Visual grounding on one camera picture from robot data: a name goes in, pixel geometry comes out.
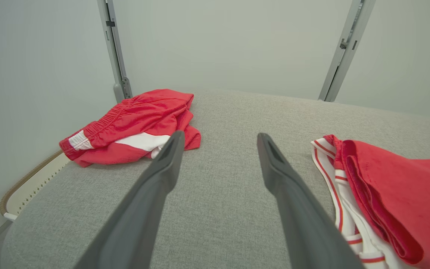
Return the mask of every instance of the red garment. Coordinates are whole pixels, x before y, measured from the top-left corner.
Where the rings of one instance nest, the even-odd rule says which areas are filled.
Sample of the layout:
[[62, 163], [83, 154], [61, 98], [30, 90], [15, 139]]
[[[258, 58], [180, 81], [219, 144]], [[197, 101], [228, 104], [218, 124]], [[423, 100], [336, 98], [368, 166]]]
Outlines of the red garment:
[[430, 160], [411, 160], [355, 140], [324, 137], [336, 147], [363, 215], [407, 264], [430, 268]]
[[192, 100], [193, 94], [169, 89], [125, 99], [59, 146], [82, 167], [134, 162], [143, 156], [154, 158], [177, 130], [185, 132], [185, 150], [198, 148], [200, 132], [189, 125]]

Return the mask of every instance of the red stripe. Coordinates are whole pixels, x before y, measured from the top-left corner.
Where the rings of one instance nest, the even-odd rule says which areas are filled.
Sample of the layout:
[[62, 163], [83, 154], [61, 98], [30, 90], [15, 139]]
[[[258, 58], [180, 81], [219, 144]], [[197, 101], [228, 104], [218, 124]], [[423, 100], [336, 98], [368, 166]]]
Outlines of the red stripe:
[[357, 244], [357, 243], [361, 243], [361, 242], [363, 242], [363, 238], [350, 240], [350, 241], [348, 241], [348, 244], [353, 245], [353, 244]]
[[342, 179], [342, 180], [346, 180], [346, 181], [348, 181], [348, 179], [347, 179], [346, 177], [335, 176], [334, 178], [335, 178], [335, 179]]
[[362, 263], [375, 263], [375, 262], [382, 262], [386, 260], [386, 258], [383, 257], [379, 257], [379, 258], [372, 258], [372, 259], [361, 259]]
[[326, 151], [327, 153], [330, 153], [331, 155], [333, 155], [333, 156], [336, 156], [336, 154], [335, 153], [333, 153], [333, 151], [331, 151], [331, 150], [328, 150], [327, 148], [325, 148], [324, 146], [322, 146], [320, 143], [318, 143], [318, 141], [314, 141], [314, 143], [316, 143], [316, 145], [318, 145], [320, 148], [322, 148], [324, 151]]
[[338, 227], [338, 230], [341, 232], [341, 230], [343, 229], [343, 209], [341, 208], [341, 202], [339, 201], [338, 194], [336, 193], [336, 189], [334, 188], [334, 185], [333, 185], [333, 182], [331, 181], [330, 176], [328, 176], [328, 173], [326, 172], [326, 170], [324, 170], [323, 166], [321, 165], [320, 160], [318, 159], [317, 148], [314, 148], [314, 157], [316, 158], [318, 165], [321, 167], [321, 170], [323, 170], [324, 174], [328, 178], [330, 185], [331, 185], [331, 189], [333, 189], [334, 197], [336, 198], [336, 202], [338, 203], [338, 208], [339, 208], [339, 227]]

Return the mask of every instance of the folded red shirt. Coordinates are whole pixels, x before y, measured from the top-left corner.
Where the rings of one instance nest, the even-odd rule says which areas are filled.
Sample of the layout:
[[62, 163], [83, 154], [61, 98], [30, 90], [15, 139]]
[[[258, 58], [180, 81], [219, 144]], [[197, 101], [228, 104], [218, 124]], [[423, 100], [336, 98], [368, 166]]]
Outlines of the folded red shirt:
[[411, 160], [355, 140], [336, 146], [334, 167], [346, 172], [363, 215], [407, 264], [430, 268], [430, 160]]
[[193, 94], [169, 89], [125, 99], [59, 146], [82, 167], [134, 162], [143, 156], [154, 158], [178, 130], [185, 133], [185, 150], [198, 148], [200, 132], [189, 125], [192, 100]]

